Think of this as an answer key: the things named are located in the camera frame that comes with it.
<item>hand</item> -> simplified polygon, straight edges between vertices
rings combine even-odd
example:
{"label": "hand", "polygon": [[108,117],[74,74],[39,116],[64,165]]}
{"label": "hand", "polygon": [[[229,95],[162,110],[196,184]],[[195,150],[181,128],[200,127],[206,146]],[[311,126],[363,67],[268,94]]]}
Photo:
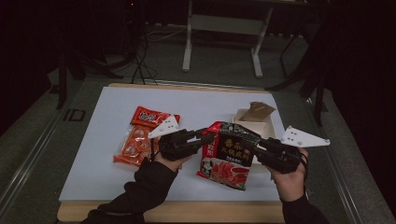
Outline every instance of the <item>hand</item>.
{"label": "hand", "polygon": [[[299,149],[300,152],[305,154],[305,156],[308,158],[308,152],[303,148]],[[289,174],[281,174],[270,167],[267,167],[267,169],[271,172],[276,183],[276,188],[280,199],[285,202],[292,202],[304,195],[305,168],[301,163],[295,172]]]}
{"label": "hand", "polygon": [[189,159],[191,159],[192,156],[177,160],[177,161],[169,161],[167,159],[165,159],[162,155],[161,152],[157,153],[155,155],[155,161],[158,161],[162,164],[164,164],[165,166],[167,166],[169,169],[171,169],[173,172],[176,172],[177,170],[181,170],[182,168],[182,164],[186,161],[188,161]]}

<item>red snack package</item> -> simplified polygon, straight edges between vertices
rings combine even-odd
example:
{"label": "red snack package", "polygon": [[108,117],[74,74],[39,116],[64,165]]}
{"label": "red snack package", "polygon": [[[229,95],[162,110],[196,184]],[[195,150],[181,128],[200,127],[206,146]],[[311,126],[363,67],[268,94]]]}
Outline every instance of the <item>red snack package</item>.
{"label": "red snack package", "polygon": [[[138,106],[130,122],[132,129],[120,150],[113,156],[113,161],[140,166],[143,159],[150,159],[151,144],[153,144],[154,153],[157,153],[160,137],[149,139],[149,133],[170,115]],[[175,118],[179,122],[180,115],[175,115]]]}
{"label": "red snack package", "polygon": [[213,143],[203,146],[198,176],[233,189],[246,189],[254,155],[242,147],[241,139],[246,131],[239,127],[217,121],[204,131],[217,135]]}

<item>brown paper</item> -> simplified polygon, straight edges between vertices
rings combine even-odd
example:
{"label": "brown paper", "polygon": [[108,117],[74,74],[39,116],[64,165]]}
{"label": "brown paper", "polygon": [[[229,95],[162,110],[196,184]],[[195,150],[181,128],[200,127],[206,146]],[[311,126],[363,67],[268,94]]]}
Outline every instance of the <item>brown paper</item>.
{"label": "brown paper", "polygon": [[242,121],[263,122],[274,112],[274,108],[263,102],[250,102],[250,109],[242,115]]}

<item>food package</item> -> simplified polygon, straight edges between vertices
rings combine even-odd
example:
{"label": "food package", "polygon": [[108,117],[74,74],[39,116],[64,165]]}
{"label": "food package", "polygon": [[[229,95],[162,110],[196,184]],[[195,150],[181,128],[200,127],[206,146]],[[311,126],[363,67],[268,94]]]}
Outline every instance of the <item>food package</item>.
{"label": "food package", "polygon": [[203,135],[215,133],[213,143],[203,146],[200,169],[197,175],[233,189],[246,189],[253,153],[243,147],[245,136],[260,136],[243,126],[217,121],[207,128]]}
{"label": "food package", "polygon": [[[171,116],[169,113],[138,106],[130,121],[131,129],[127,133],[122,146],[113,156],[113,161],[140,166],[143,159],[150,159],[151,152],[158,152],[160,137],[149,139],[149,133],[169,116]],[[175,115],[175,118],[177,123],[179,123],[180,115]]]}

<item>black sleeve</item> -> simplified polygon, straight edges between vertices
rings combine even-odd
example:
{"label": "black sleeve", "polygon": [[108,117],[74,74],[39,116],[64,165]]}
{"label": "black sleeve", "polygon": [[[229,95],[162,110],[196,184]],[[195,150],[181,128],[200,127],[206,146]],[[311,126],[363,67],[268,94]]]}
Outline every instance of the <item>black sleeve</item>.
{"label": "black sleeve", "polygon": [[286,224],[329,224],[327,218],[303,195],[293,202],[283,203],[283,217]]}
{"label": "black sleeve", "polygon": [[134,173],[135,182],[124,185],[125,193],[99,205],[81,224],[144,223],[143,214],[165,201],[176,176],[162,163],[144,160]]}

